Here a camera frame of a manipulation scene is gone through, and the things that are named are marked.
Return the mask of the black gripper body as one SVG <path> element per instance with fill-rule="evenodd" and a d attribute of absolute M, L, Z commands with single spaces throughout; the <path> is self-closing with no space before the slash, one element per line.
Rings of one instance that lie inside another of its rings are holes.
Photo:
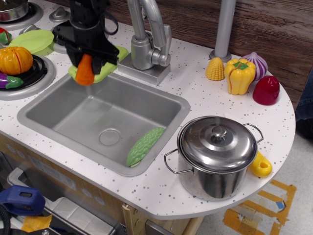
<path fill-rule="evenodd" d="M 84 54 L 106 58 L 112 64 L 119 61 L 119 50 L 108 41 L 100 25 L 78 28 L 66 21 L 54 27 L 53 34 L 56 42 L 62 46 L 72 45 Z"/>

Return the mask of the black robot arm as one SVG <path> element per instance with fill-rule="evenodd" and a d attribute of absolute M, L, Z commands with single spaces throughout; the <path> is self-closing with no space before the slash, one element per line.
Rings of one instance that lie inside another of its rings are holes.
<path fill-rule="evenodd" d="M 56 43 L 66 48 L 74 66 L 84 54 L 92 57 L 91 67 L 99 74 L 107 62 L 117 65 L 119 50 L 107 36 L 118 32 L 118 22 L 106 8 L 108 0 L 71 0 L 70 19 L 54 27 Z"/>

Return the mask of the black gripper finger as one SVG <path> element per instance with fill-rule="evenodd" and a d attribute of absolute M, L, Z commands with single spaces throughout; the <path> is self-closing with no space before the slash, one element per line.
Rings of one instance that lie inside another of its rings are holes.
<path fill-rule="evenodd" d="M 79 48 L 72 45 L 66 45 L 66 50 L 72 64 L 78 67 L 84 53 Z"/>
<path fill-rule="evenodd" d="M 107 59 L 106 58 L 100 58 L 100 57 L 94 56 L 92 58 L 92 63 L 91 63 L 93 74 L 99 74 L 101 69 L 102 69 L 102 67 L 106 63 L 107 63 Z"/>

